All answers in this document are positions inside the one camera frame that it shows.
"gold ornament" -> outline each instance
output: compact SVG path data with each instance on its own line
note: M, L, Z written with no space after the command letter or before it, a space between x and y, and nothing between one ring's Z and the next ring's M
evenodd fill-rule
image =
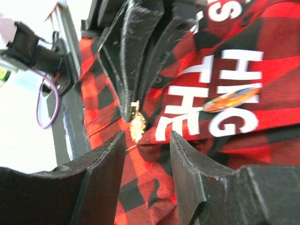
M139 112L139 101L132 102L131 107L133 108L133 119L130 123L130 134L131 138L135 143L138 143L139 140L141 140L144 129L146 128L146 120L143 117L143 115Z

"buffalo check fabric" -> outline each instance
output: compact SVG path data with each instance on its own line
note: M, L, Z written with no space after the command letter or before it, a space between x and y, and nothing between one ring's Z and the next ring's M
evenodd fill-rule
M116 225L177 225L170 132L233 169L300 164L300 2L211 0L173 50L150 89L137 147L118 99L98 63L98 41L80 41L84 124L95 148L120 130L127 155ZM204 103L245 87L258 96L219 113Z

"gray metal bar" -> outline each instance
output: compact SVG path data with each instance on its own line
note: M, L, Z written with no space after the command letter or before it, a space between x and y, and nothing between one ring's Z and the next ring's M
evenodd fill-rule
M57 4L48 21L53 31L58 31L60 38L65 42L67 61L72 64L70 66L72 78L77 83L80 76L81 55L69 8ZM49 116L54 111L55 101L54 94L50 93L47 98ZM62 96L59 114L52 124L57 165L78 158L91 150L83 124L83 111L80 89L74 86Z

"orange pin badge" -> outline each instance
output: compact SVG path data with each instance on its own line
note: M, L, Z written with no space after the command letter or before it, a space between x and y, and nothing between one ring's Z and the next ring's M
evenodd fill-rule
M221 95L203 106L203 111L216 113L231 107L239 106L258 94L259 88L245 88L233 93Z

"green object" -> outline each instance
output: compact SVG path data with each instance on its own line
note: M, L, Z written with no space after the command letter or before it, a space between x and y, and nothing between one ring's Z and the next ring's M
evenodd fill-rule
M11 71L0 67L0 82L6 82L11 75Z

